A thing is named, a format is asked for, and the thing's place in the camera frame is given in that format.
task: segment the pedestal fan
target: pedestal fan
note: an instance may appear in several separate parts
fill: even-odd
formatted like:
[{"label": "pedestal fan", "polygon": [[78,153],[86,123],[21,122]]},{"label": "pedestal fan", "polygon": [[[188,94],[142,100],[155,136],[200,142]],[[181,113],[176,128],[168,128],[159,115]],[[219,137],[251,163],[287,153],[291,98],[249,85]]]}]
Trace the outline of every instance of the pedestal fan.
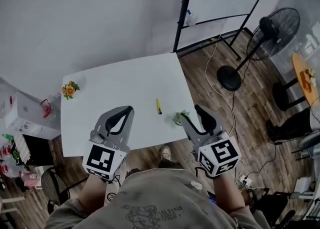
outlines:
[{"label": "pedestal fan", "polygon": [[259,26],[246,48],[246,58],[234,69],[224,65],[216,73],[218,81],[228,91],[240,88],[242,79],[238,73],[240,68],[249,60],[264,60],[282,50],[296,35],[300,26],[300,16],[296,9],[285,7],[260,19]]}]

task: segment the black table base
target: black table base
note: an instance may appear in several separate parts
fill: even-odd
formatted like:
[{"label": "black table base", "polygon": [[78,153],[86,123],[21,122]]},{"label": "black table base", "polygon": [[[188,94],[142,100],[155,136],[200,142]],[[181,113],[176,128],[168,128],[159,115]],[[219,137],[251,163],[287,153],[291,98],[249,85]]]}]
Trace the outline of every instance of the black table base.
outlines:
[{"label": "black table base", "polygon": [[276,105],[279,107],[281,111],[286,111],[291,107],[296,106],[297,104],[306,100],[305,96],[300,97],[299,99],[289,102],[289,96],[287,93],[287,89],[292,87],[294,84],[298,82],[297,78],[294,78],[290,82],[285,85],[282,85],[280,82],[276,82],[272,86],[272,95]]}]

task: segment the wooden tabletop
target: wooden tabletop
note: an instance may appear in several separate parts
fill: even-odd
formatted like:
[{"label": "wooden tabletop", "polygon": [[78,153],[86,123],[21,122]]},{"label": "wooden tabletop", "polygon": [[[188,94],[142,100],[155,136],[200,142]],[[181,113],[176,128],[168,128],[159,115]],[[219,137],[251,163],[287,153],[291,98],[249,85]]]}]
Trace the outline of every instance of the wooden tabletop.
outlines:
[{"label": "wooden tabletop", "polygon": [[293,53],[292,54],[292,64],[293,64],[293,68],[294,68],[294,71],[296,74],[296,78],[298,79],[298,82],[301,86],[302,92],[305,96],[307,103],[309,104],[309,106],[318,105],[319,104],[319,99],[318,99],[319,94],[318,94],[317,86],[313,86],[311,84],[311,91],[310,92],[308,91],[308,89],[304,88],[304,83],[303,83],[301,73],[309,68],[309,66],[307,65],[307,62],[299,54]]}]

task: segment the orange flower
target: orange flower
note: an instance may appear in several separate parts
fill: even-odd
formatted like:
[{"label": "orange flower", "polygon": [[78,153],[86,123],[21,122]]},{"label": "orange flower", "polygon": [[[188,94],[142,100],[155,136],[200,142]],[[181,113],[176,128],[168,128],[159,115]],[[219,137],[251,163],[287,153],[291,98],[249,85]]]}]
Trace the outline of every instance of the orange flower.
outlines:
[{"label": "orange flower", "polygon": [[73,87],[71,87],[71,86],[66,87],[66,94],[67,95],[73,96],[75,92],[76,92],[76,90]]}]

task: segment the person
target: person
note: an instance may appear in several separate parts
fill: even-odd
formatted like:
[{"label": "person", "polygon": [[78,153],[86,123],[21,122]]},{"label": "person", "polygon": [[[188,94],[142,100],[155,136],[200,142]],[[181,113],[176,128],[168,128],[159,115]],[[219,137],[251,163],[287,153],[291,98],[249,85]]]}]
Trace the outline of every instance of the person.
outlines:
[{"label": "person", "polygon": [[129,172],[117,195],[104,206],[107,184],[90,175],[78,198],[56,209],[45,229],[261,229],[230,172],[213,179],[216,205],[199,180],[161,151],[159,168]]},{"label": "person", "polygon": [[265,123],[266,132],[273,142],[291,140],[320,129],[320,105],[313,105],[288,118],[281,126],[274,126],[271,120]]}]

